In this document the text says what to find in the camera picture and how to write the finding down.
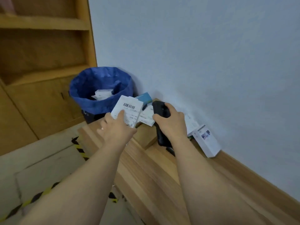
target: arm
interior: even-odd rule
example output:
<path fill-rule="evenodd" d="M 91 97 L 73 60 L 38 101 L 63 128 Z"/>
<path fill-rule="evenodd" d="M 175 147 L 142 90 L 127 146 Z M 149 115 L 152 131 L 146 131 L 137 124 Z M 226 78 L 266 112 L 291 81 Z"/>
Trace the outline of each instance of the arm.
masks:
<path fill-rule="evenodd" d="M 103 147 L 53 191 L 38 201 L 21 221 L 27 224 L 99 225 L 113 185 L 120 155 L 136 133 L 124 123 L 124 111 L 114 120 L 110 113 L 101 122 Z"/>
<path fill-rule="evenodd" d="M 153 119 L 176 154 L 183 197 L 192 224 L 264 224 L 257 214 L 219 177 L 187 138 L 184 114 L 166 103 L 171 116 Z"/>

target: gray floor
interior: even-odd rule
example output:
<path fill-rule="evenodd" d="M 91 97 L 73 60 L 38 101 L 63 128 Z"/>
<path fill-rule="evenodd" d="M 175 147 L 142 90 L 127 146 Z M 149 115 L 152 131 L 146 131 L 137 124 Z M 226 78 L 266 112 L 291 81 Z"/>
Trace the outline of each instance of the gray floor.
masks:
<path fill-rule="evenodd" d="M 83 125 L 85 122 L 0 156 L 0 218 L 84 164 L 71 143 Z M 26 206 L 0 225 L 17 224 L 32 207 L 33 204 Z M 100 224 L 141 224 L 141 221 L 128 202 L 120 199 L 117 204 L 107 201 Z"/>

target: hazard tape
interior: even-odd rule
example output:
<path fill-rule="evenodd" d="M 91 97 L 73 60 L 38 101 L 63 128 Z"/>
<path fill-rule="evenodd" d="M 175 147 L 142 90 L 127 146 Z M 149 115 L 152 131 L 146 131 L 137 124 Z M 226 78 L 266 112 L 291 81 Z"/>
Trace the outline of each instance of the hazard tape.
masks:
<path fill-rule="evenodd" d="M 82 147 L 80 146 L 80 144 L 78 143 L 78 137 L 72 139 L 72 143 L 75 145 L 77 151 L 80 153 L 80 155 L 84 158 L 85 161 L 87 161 L 89 159 L 89 157 L 85 154 L 84 150 L 82 149 Z M 2 218 L 0 218 L 0 222 L 3 222 L 4 220 L 7 220 L 8 218 L 12 217 L 13 215 L 17 214 L 17 212 L 21 209 L 26 207 L 29 204 L 32 204 L 34 202 L 36 202 L 38 199 L 40 199 L 40 197 L 47 195 L 48 193 L 51 192 L 51 190 L 57 186 L 60 182 L 62 181 L 58 181 L 56 183 L 54 183 L 51 187 L 45 189 L 44 191 L 37 193 L 36 195 L 34 195 L 31 199 L 29 199 L 28 201 L 25 201 L 23 204 L 18 205 L 17 207 L 15 207 L 14 209 L 12 209 L 10 211 L 10 213 L 6 216 L 3 216 Z M 116 198 L 116 196 L 114 195 L 113 192 L 110 192 L 108 195 L 108 198 L 112 199 L 112 201 L 114 203 L 118 202 L 118 199 Z"/>

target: forearm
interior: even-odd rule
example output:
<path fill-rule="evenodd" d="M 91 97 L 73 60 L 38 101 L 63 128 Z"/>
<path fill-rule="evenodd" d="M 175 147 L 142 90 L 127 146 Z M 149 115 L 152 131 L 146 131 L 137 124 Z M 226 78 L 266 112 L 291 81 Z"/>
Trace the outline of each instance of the forearm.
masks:
<path fill-rule="evenodd" d="M 104 145 L 101 151 L 40 199 L 21 224 L 98 225 L 122 152 L 118 147 Z"/>
<path fill-rule="evenodd" d="M 186 137 L 171 143 L 192 224 L 264 224 Z"/>

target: hand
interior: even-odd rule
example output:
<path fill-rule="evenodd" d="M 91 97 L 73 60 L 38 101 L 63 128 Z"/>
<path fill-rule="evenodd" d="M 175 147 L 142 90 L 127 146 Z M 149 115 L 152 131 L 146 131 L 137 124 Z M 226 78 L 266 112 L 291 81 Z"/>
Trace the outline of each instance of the hand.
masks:
<path fill-rule="evenodd" d="M 102 129 L 97 129 L 97 133 L 104 139 L 105 144 L 112 147 L 124 149 L 137 132 L 136 128 L 130 128 L 124 122 L 124 110 L 121 110 L 117 119 L 113 119 L 110 113 L 106 113 L 101 121 Z"/>
<path fill-rule="evenodd" d="M 167 138 L 172 141 L 187 137 L 187 128 L 185 125 L 185 115 L 177 110 L 170 103 L 165 102 L 169 108 L 171 116 L 168 118 L 161 117 L 158 114 L 153 115 L 153 120 L 159 125 L 161 131 Z"/>

